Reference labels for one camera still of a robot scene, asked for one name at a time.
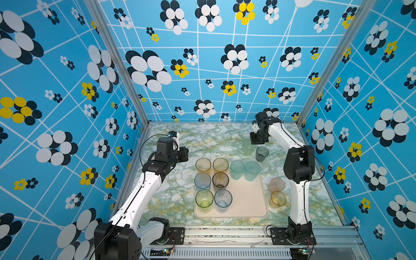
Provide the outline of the small grey glass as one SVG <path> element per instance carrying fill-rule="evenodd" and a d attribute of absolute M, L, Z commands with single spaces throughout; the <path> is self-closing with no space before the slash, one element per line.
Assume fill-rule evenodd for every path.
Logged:
<path fill-rule="evenodd" d="M 256 149 L 257 161 L 260 161 L 260 162 L 264 161 L 268 155 L 269 155 L 269 150 L 266 147 L 260 146 Z"/>

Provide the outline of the small light green glass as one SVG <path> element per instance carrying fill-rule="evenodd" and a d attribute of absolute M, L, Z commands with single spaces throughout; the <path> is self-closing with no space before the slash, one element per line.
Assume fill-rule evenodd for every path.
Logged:
<path fill-rule="evenodd" d="M 246 156 L 252 155 L 253 151 L 257 148 L 256 145 L 251 143 L 251 140 L 246 140 L 243 142 L 243 153 Z"/>

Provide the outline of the teal dotted glass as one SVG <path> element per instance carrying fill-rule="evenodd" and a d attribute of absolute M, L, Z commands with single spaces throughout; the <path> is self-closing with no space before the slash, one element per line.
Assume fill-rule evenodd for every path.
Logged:
<path fill-rule="evenodd" d="M 256 179 L 261 171 L 260 165 L 256 161 L 248 161 L 245 165 L 244 177 L 248 182 Z"/>
<path fill-rule="evenodd" d="M 231 178 L 233 180 L 239 180 L 245 171 L 245 163 L 241 160 L 234 160 L 230 164 L 230 172 L 231 172 Z"/>

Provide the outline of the tall amber glass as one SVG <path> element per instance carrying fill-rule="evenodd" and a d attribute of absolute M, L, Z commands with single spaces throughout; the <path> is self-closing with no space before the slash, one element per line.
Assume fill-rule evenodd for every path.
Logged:
<path fill-rule="evenodd" d="M 208 158 L 199 158 L 195 163 L 195 167 L 198 173 L 209 173 L 212 167 L 212 163 Z"/>

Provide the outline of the textured blue glass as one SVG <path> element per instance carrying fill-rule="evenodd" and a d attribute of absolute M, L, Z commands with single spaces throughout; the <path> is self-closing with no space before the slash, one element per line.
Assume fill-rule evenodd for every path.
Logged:
<path fill-rule="evenodd" d="M 210 190 L 211 188 L 211 176 L 208 173 L 198 173 L 194 179 L 196 191 Z"/>

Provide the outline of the tall yellow glass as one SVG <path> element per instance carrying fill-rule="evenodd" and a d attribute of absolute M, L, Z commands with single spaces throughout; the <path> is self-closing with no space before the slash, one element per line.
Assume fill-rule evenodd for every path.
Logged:
<path fill-rule="evenodd" d="M 225 158 L 216 158 L 213 163 L 214 173 L 217 172 L 226 172 L 229 168 L 229 162 Z"/>

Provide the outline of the small pink glass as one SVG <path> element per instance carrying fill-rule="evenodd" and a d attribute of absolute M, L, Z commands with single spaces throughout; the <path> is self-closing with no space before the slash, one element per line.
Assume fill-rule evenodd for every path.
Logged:
<path fill-rule="evenodd" d="M 273 192 L 282 192 L 285 189 L 285 182 L 281 178 L 273 178 L 269 184 L 269 191 Z"/>

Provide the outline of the tall green glass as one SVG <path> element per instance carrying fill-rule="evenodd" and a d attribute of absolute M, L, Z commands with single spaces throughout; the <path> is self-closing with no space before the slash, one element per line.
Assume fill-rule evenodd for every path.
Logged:
<path fill-rule="evenodd" d="M 195 197 L 196 207 L 202 212 L 208 212 L 213 203 L 213 194 L 210 190 L 203 189 L 197 192 Z"/>

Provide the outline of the tall grey glass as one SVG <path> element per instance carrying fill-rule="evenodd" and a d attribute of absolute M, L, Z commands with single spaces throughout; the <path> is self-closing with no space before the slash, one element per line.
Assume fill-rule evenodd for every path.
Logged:
<path fill-rule="evenodd" d="M 217 172 L 212 177 L 212 184 L 216 190 L 225 189 L 229 184 L 229 176 L 224 172 Z"/>

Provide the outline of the small amber glass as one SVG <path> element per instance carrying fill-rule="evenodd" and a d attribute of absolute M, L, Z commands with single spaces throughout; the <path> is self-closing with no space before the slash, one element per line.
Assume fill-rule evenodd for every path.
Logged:
<path fill-rule="evenodd" d="M 274 191 L 270 195 L 270 207 L 277 209 L 282 206 L 285 206 L 287 203 L 287 198 L 284 193 L 281 191 Z"/>

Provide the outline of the tall pale blue glass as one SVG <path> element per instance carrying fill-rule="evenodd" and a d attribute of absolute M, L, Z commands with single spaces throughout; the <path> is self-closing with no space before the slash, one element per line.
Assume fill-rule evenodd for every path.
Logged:
<path fill-rule="evenodd" d="M 218 212 L 220 213 L 226 212 L 231 206 L 232 201 L 233 201 L 232 194 L 230 191 L 226 189 L 220 189 L 216 191 L 214 195 L 214 202 L 216 204 L 216 208 Z"/>

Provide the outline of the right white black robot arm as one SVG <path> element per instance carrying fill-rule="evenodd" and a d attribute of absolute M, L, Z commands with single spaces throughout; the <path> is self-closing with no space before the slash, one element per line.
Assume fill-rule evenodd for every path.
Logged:
<path fill-rule="evenodd" d="M 286 152 L 283 171 L 291 189 L 291 210 L 288 217 L 287 237 L 292 244 L 308 241 L 316 244 L 313 225 L 309 215 L 309 187 L 315 173 L 315 152 L 296 139 L 279 118 L 259 112 L 252 122 L 250 140 L 253 145 L 262 145 L 274 138 Z"/>

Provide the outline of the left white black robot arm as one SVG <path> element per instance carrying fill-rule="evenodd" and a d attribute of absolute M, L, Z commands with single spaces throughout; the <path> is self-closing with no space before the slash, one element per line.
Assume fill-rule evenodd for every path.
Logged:
<path fill-rule="evenodd" d="M 139 222 L 166 176 L 178 163 L 189 159 L 189 150 L 179 145 L 179 139 L 176 131 L 160 135 L 156 151 L 143 165 L 143 181 L 135 186 L 110 221 L 100 223 L 94 230 L 93 259 L 137 260 L 151 243 L 165 243 L 169 239 L 169 220 L 153 217 L 145 225 Z"/>

